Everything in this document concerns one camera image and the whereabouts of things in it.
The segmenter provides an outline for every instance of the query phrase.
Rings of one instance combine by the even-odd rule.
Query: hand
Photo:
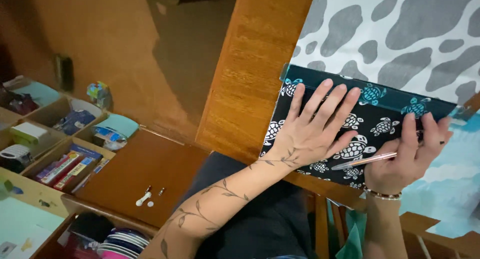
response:
[[[382,194],[398,194],[403,188],[423,177],[430,163],[440,154],[453,132],[448,131],[450,118],[435,122],[431,113],[422,116],[423,145],[418,146],[415,115],[409,113],[402,124],[402,137],[386,142],[376,153],[397,152],[393,160],[370,163],[365,168],[366,186]]]
[[[305,93],[305,85],[297,85],[285,123],[276,135],[272,149],[260,160],[280,161],[295,170],[329,158],[348,146],[352,138],[357,135],[356,131],[344,133],[335,142],[334,139],[348,114],[357,104],[360,89],[357,87],[351,89],[340,108],[336,110],[347,92],[345,84],[340,84],[318,109],[332,85],[331,79],[324,80],[305,105],[301,115],[298,114]]]

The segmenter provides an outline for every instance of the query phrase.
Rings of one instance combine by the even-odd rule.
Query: turtle print cover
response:
[[[402,132],[403,118],[409,112],[415,113],[417,118],[417,135],[421,139],[422,123],[419,120],[420,116],[431,112],[434,119],[439,121],[441,118],[449,115],[457,106],[454,103],[440,99],[429,98],[379,84],[371,84],[337,74],[289,65],[286,73],[280,78],[284,83],[280,89],[260,156],[263,156],[272,147],[275,136],[287,117],[297,84],[304,83],[306,85],[301,105],[301,110],[303,110],[316,87],[327,78],[333,80],[332,89],[339,84],[345,84],[348,90],[353,87],[360,88],[361,96],[358,99],[358,103],[348,116],[337,138],[349,130],[356,130],[358,135],[353,138],[347,148],[334,154],[333,157],[303,166],[297,172],[349,185],[354,188],[361,188],[363,185],[363,168],[365,165],[348,170],[333,171],[330,168],[354,159],[369,158],[385,142],[399,138]]]

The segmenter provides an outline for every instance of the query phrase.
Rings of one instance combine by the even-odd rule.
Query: pen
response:
[[[362,158],[362,159],[358,159],[358,160],[349,161],[349,162],[346,162],[344,164],[335,165],[335,166],[332,167],[332,170],[351,169],[354,166],[358,166],[358,165],[362,165],[362,164],[366,164],[366,163],[371,163],[371,162],[379,161],[379,160],[383,160],[383,159],[394,158],[396,156],[397,156],[396,152],[390,152],[390,153],[385,153],[385,154],[381,154],[381,155],[377,155],[377,156],[372,156],[370,158]]]

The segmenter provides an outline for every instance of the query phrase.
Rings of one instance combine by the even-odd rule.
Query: dark pants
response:
[[[190,196],[245,167],[239,161],[213,152],[177,207]],[[251,200],[207,238],[196,257],[267,258],[282,255],[316,257],[302,189],[283,180]]]

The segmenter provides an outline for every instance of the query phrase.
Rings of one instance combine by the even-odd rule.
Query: gray spots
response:
[[[455,94],[459,97],[457,104],[463,105],[465,102],[467,102],[467,100],[469,100],[473,95],[475,95],[476,86],[477,83],[475,81],[460,84],[460,86],[455,90]]]
[[[310,6],[303,28],[298,39],[303,39],[310,33],[317,32],[322,26],[325,9],[327,8],[327,0],[313,0]]]
[[[308,63],[307,67],[309,69],[321,71],[321,72],[324,72],[326,68],[325,63],[323,61],[312,61]]]
[[[361,73],[358,70],[357,62],[355,62],[355,60],[350,60],[347,63],[345,63],[345,65],[343,66],[339,74],[343,76],[359,79],[362,81],[368,81],[367,76],[363,75],[363,73]]]
[[[383,0],[382,2],[380,2],[380,4],[378,4],[371,13],[372,21],[376,22],[387,17],[388,14],[392,12],[393,8],[396,5],[396,2],[397,0]]]
[[[377,59],[377,46],[376,40],[369,40],[358,48],[359,53],[363,56],[363,63],[372,64]]]
[[[447,39],[444,40],[441,44],[440,47],[438,47],[438,50],[441,53],[451,53],[458,48],[462,47],[464,45],[463,39]]]
[[[471,0],[405,0],[400,16],[387,34],[385,43],[401,50],[429,37],[441,36],[459,22]]]
[[[480,37],[480,8],[473,12],[468,22],[468,32],[472,37]]]
[[[378,72],[378,83],[396,89],[404,87],[431,62],[432,48],[402,54],[385,64]]]
[[[293,50],[293,55],[292,55],[292,58],[296,57],[297,55],[300,54],[301,52],[301,49],[300,46],[295,46],[295,49]]]
[[[317,44],[318,42],[316,41],[312,41],[309,44],[307,44],[307,46],[305,47],[305,53],[308,55],[313,53],[313,51],[315,50],[315,47],[317,47]]]
[[[320,48],[323,57],[332,56],[345,45],[363,22],[362,9],[359,5],[346,7],[332,16],[328,23],[328,35]]]
[[[457,59],[443,62],[432,69],[425,90],[431,92],[447,86],[466,69],[480,61],[480,46],[466,49]]]

